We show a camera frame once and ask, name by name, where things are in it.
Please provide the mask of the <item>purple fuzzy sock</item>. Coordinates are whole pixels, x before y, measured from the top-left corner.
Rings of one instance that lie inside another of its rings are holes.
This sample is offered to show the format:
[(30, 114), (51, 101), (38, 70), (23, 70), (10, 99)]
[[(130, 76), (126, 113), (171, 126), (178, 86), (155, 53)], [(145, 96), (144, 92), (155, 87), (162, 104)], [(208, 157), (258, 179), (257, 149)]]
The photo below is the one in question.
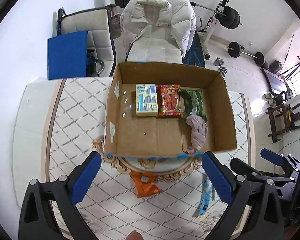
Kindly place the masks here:
[(199, 152), (207, 142), (207, 124), (201, 116), (189, 115), (186, 123), (191, 127), (191, 146), (187, 148), (188, 154)]

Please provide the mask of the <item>orange snack packet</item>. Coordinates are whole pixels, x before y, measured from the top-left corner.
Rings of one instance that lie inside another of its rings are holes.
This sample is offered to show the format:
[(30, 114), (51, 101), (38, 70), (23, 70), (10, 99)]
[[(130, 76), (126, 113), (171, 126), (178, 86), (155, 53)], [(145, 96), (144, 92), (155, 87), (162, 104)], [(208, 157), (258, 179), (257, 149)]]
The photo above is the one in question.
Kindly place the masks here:
[(161, 194), (162, 190), (154, 184), (155, 175), (152, 173), (130, 172), (136, 187), (138, 198), (151, 197), (155, 194)]

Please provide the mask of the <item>light blue snack stick packet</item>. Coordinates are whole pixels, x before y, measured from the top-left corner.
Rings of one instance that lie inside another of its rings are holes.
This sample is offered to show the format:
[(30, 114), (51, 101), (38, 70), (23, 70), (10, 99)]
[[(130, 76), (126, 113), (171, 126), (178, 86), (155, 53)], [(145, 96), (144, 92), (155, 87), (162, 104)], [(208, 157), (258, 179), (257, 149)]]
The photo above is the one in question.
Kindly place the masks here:
[(203, 190), (199, 204), (198, 218), (203, 218), (210, 205), (211, 200), (215, 198), (215, 189), (209, 177), (203, 182)]

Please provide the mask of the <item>dark wooden stand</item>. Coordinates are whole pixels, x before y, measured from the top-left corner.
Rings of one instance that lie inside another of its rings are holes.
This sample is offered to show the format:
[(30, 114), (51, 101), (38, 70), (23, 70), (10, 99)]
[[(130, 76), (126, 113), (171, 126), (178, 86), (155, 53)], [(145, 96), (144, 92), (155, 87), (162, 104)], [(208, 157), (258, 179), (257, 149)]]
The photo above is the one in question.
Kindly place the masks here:
[(293, 107), (285, 102), (276, 107), (269, 107), (266, 115), (269, 117), (271, 129), (268, 137), (271, 137), (273, 143), (281, 140), (279, 135), (300, 129), (300, 125), (298, 125), (300, 122), (300, 102)]

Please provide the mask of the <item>green snack packet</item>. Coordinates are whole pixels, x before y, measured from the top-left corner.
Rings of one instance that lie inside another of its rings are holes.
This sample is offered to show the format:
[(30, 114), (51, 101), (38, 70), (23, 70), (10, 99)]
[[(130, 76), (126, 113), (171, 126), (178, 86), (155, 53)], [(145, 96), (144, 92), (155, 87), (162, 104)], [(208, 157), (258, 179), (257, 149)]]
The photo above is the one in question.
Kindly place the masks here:
[(179, 95), (184, 100), (184, 117), (194, 114), (207, 121), (206, 112), (203, 103), (203, 93), (201, 89), (189, 90), (180, 89)]

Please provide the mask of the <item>red patterned packet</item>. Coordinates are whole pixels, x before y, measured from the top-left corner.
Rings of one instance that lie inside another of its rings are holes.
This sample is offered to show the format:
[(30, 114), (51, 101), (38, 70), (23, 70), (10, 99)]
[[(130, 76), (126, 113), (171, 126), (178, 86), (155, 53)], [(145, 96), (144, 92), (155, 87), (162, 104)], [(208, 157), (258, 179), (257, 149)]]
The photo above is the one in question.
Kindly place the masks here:
[(181, 109), (179, 90), (180, 85), (157, 85), (158, 117), (184, 115)]

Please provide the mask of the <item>printed cardboard box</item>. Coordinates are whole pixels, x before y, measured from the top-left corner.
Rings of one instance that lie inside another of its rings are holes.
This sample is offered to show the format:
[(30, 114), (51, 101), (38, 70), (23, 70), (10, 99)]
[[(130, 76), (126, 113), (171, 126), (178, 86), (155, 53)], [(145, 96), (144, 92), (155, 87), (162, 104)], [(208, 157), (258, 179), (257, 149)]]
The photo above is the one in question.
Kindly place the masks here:
[(177, 157), (237, 145), (226, 83), (215, 70), (121, 62), (106, 109), (104, 152), (116, 157)]

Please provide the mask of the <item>yellow blue tissue pack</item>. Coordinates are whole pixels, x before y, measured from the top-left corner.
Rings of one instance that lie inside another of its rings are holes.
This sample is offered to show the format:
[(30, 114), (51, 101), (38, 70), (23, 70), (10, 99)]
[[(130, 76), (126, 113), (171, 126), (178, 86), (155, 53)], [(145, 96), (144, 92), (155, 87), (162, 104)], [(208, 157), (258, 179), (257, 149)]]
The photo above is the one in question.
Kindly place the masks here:
[(158, 98), (155, 84), (136, 85), (136, 116), (158, 116)]

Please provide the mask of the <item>white padded chair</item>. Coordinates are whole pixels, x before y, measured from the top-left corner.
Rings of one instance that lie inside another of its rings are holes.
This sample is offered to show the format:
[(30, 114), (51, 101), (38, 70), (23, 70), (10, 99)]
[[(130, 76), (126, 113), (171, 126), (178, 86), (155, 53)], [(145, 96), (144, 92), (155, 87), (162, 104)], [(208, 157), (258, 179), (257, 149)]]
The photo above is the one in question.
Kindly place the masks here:
[(87, 48), (94, 50), (94, 57), (104, 62), (100, 76), (112, 76), (116, 66), (116, 51), (111, 29), (109, 7), (93, 8), (66, 14), (63, 8), (57, 12), (57, 35), (87, 32)]

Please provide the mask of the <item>chrome dumbbell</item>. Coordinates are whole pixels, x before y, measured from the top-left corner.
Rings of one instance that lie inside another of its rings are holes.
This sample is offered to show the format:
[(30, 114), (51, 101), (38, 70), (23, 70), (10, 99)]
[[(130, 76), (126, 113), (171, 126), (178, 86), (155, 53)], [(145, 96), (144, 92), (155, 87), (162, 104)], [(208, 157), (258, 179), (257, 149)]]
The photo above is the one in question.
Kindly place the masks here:
[(228, 72), (228, 69), (225, 66), (223, 66), (223, 64), (224, 64), (224, 60), (219, 57), (217, 57), (214, 61), (214, 65), (218, 67), (218, 71), (221, 73), (223, 77), (225, 77)]

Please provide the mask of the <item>blue patterned mat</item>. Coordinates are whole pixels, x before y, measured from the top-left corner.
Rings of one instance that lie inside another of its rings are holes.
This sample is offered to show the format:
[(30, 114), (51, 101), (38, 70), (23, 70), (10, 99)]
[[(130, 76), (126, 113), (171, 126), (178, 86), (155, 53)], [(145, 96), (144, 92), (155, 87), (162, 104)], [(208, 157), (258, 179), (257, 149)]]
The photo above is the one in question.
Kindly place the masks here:
[(205, 68), (205, 58), (199, 35), (195, 33), (192, 45), (183, 58), (183, 64)]

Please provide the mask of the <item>floor barbell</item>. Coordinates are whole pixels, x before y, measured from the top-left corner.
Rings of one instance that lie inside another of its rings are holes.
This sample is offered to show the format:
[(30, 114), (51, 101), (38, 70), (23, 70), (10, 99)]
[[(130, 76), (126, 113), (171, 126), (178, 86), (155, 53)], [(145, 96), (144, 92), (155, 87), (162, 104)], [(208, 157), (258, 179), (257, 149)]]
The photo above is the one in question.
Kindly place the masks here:
[(252, 57), (257, 66), (262, 66), (265, 63), (264, 55), (261, 52), (258, 51), (255, 54), (247, 53), (243, 50), (242, 46), (235, 41), (229, 43), (228, 54), (232, 58), (238, 58), (242, 54)]

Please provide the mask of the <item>white weight bench rack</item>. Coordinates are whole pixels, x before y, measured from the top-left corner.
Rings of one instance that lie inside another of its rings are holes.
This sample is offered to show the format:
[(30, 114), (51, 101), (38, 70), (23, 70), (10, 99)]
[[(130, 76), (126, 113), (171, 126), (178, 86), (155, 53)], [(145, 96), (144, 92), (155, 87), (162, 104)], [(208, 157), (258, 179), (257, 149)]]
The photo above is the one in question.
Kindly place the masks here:
[[(222, 13), (224, 7), (229, 1), (230, 0), (220, 0), (215, 10)], [(200, 42), (203, 49), (203, 55), (206, 60), (210, 59), (210, 53), (207, 48), (207, 43), (211, 38), (213, 32), (215, 31), (217, 25), (219, 25), (219, 18), (221, 18), (221, 14), (219, 14), (218, 16), (217, 15), (218, 14), (214, 12), (213, 15), (209, 18), (207, 24), (204, 25), (203, 29), (200, 29), (198, 31), (198, 35), (200, 36)]]

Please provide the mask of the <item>white puffer jacket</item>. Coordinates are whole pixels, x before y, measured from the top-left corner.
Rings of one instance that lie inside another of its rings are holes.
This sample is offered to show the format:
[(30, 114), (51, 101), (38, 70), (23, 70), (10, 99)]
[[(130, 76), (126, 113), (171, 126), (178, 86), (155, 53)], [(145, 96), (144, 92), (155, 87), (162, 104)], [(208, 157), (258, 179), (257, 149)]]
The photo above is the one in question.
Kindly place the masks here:
[(185, 57), (197, 22), (189, 0), (130, 0), (121, 13), (120, 27), (125, 52), (147, 31), (165, 29), (161, 38), (174, 41)]

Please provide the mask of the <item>barbell on rack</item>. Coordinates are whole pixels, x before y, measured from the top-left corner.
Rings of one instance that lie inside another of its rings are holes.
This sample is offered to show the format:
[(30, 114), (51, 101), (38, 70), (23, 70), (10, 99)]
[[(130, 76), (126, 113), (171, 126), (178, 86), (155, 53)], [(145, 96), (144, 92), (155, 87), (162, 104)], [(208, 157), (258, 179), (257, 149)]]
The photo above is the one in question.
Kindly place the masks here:
[(114, 2), (116, 6), (124, 9), (122, 16), (124, 21), (132, 21), (143, 27), (149, 22), (146, 19), (146, 8), (150, 6), (158, 11), (155, 25), (157, 27), (169, 25), (173, 31), (181, 31), (183, 28), (190, 30), (196, 26), (193, 6), (221, 14), (219, 23), (227, 29), (236, 29), (241, 24), (239, 13), (229, 6), (225, 6), (221, 13), (189, 0), (114, 0)]

